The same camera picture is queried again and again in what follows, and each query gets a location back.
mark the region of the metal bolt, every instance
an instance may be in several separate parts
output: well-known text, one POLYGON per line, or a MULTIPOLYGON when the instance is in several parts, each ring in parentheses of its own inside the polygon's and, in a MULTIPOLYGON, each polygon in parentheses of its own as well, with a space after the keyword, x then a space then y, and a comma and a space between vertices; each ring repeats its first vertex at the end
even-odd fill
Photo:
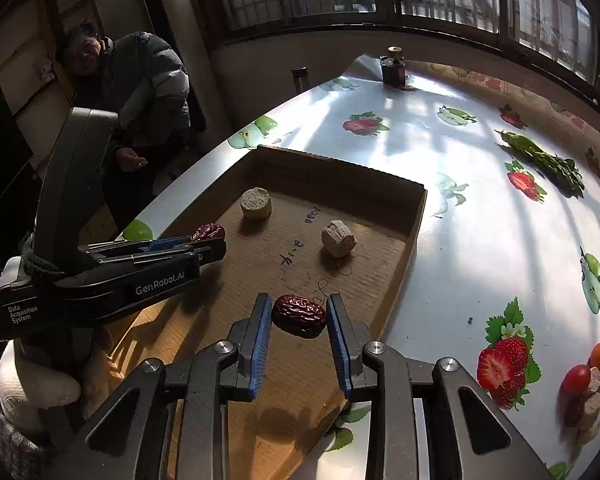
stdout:
POLYGON ((234 344, 231 341, 218 341, 214 348, 219 354, 228 354, 234 350, 234 344))
POLYGON ((453 359, 452 357, 443 357, 440 359, 440 366, 443 370, 447 372, 455 372, 458 370, 458 361, 453 359))
POLYGON ((155 372, 158 368, 162 366, 162 361, 157 357, 149 357, 142 361, 141 367, 142 371, 147 372, 148 374, 151 372, 155 372))
POLYGON ((380 341, 370 341, 365 347, 366 350, 372 354, 381 354, 386 350, 386 345, 380 341))

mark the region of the black hair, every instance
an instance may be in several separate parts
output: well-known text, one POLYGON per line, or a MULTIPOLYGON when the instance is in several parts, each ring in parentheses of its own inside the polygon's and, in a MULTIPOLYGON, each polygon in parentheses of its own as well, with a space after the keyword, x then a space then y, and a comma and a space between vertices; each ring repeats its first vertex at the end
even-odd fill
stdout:
POLYGON ((87 38, 95 38, 97 36, 96 30, 93 28, 91 23, 82 22, 64 34, 60 41, 58 41, 58 48, 56 49, 56 61, 64 66, 66 64, 66 60, 64 59, 65 51, 76 40, 83 36, 87 38))

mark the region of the bundle of leafy greens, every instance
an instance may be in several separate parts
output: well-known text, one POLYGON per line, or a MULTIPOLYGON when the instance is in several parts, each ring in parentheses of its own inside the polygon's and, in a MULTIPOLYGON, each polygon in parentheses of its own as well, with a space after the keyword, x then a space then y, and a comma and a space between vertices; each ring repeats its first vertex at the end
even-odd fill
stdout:
POLYGON ((542 171, 557 187, 570 196, 582 197, 582 191, 584 190, 582 175, 576 168, 576 163, 572 158, 549 155, 535 142, 523 135, 506 130, 501 132, 496 130, 496 132, 523 158, 534 163, 538 170, 542 171))

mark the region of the jacket sleeve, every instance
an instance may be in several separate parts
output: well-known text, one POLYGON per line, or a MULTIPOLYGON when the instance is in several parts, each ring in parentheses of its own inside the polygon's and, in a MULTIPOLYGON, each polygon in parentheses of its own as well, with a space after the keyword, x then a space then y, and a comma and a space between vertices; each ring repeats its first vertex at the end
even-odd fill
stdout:
POLYGON ((189 76, 178 55, 157 36, 142 32, 138 46, 144 78, 155 93, 147 115, 146 134, 152 144, 163 144, 174 131, 189 129, 189 76))

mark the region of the dark pants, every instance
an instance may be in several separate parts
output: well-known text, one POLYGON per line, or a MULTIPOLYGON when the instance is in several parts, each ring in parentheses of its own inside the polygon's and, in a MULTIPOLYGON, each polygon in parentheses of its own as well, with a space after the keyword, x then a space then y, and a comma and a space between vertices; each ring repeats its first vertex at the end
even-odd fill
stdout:
POLYGON ((152 189, 156 175, 166 168, 183 148, 180 136, 171 136, 166 143, 159 146, 134 148, 139 156, 144 156, 147 165, 131 173, 120 170, 114 157, 102 182, 102 191, 120 231, 151 203, 154 199, 152 189))

